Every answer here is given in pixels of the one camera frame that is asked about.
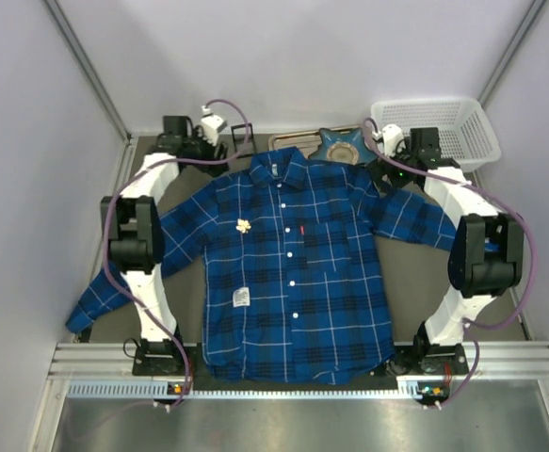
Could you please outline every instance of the white wall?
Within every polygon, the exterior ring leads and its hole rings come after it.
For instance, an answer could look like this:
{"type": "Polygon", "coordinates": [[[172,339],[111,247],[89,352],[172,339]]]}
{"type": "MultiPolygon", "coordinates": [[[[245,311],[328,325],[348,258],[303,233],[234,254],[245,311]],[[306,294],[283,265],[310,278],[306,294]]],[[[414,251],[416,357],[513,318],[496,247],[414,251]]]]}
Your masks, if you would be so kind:
{"type": "Polygon", "coordinates": [[[0,1],[0,452],[24,450],[121,139],[38,0],[0,1]]]}
{"type": "Polygon", "coordinates": [[[60,0],[123,120],[237,101],[256,129],[354,123],[375,101],[477,97],[531,0],[60,0]]]}
{"type": "Polygon", "coordinates": [[[549,2],[487,110],[503,158],[482,171],[484,181],[533,228],[540,272],[528,313],[549,339],[549,2]]]}

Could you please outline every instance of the flannel shirt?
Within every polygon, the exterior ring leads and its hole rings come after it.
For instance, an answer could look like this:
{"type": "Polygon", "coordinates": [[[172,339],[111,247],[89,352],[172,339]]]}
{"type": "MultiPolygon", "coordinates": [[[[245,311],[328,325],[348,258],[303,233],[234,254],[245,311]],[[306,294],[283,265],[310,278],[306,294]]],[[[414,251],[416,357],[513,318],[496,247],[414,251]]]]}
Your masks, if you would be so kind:
{"type": "MultiPolygon", "coordinates": [[[[202,354],[227,380],[344,383],[387,361],[392,325],[372,233],[444,250],[455,235],[439,206],[404,190],[382,198],[364,168],[308,161],[297,148],[255,155],[161,222],[164,278],[202,256],[202,354]],[[239,306],[243,287],[249,305],[239,306]]],[[[101,272],[68,327],[126,302],[101,272]]]]}

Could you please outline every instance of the white label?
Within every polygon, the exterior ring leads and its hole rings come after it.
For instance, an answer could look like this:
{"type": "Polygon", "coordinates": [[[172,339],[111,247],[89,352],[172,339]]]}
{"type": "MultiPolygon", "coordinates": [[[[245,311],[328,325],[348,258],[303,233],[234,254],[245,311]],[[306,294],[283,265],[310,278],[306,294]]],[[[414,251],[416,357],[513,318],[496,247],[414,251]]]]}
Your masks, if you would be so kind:
{"type": "Polygon", "coordinates": [[[233,293],[233,306],[235,308],[238,308],[241,306],[250,306],[250,305],[251,305],[251,299],[249,297],[249,288],[241,287],[240,289],[236,289],[233,293]]]}

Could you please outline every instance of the concrete floor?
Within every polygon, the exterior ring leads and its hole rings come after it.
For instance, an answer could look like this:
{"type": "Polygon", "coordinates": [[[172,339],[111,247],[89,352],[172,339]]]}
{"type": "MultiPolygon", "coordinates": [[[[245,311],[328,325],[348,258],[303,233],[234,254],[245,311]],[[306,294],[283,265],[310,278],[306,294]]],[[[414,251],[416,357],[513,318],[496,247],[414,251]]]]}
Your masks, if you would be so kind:
{"type": "MultiPolygon", "coordinates": [[[[256,136],[258,151],[267,150],[268,136],[256,136]]],[[[132,172],[154,143],[154,137],[142,137],[138,141],[132,172]]],[[[250,159],[234,161],[231,171],[247,168],[250,159]]],[[[195,168],[185,169],[170,185],[159,203],[159,211],[166,212],[189,198],[205,186],[210,176],[195,168]]],[[[447,252],[422,245],[412,245],[376,237],[381,260],[385,290],[394,324],[396,341],[412,341],[421,322],[432,315],[439,306],[449,282],[447,280],[447,252]]],[[[178,319],[186,342],[201,341],[202,308],[205,295],[204,265],[197,258],[190,266],[164,281],[168,302],[178,319]]],[[[510,315],[514,308],[509,294],[497,299],[481,313],[479,320],[498,322],[510,315]]],[[[100,317],[91,332],[90,341],[96,343],[122,343],[130,337],[139,337],[140,324],[136,309],[130,303],[118,311],[100,317]]],[[[477,331],[483,341],[514,341],[525,338],[518,322],[502,331],[477,331]]]]}

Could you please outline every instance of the white laundry basket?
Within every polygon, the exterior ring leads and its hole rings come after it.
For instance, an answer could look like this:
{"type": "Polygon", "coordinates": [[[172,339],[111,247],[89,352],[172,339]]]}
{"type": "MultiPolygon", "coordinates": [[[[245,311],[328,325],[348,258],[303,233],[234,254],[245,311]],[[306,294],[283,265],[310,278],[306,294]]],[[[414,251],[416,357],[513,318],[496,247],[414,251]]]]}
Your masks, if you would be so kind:
{"type": "Polygon", "coordinates": [[[475,99],[377,102],[371,114],[379,128],[397,124],[406,135],[412,127],[439,128],[442,156],[454,158],[464,172],[500,158],[496,134],[475,99]]]}

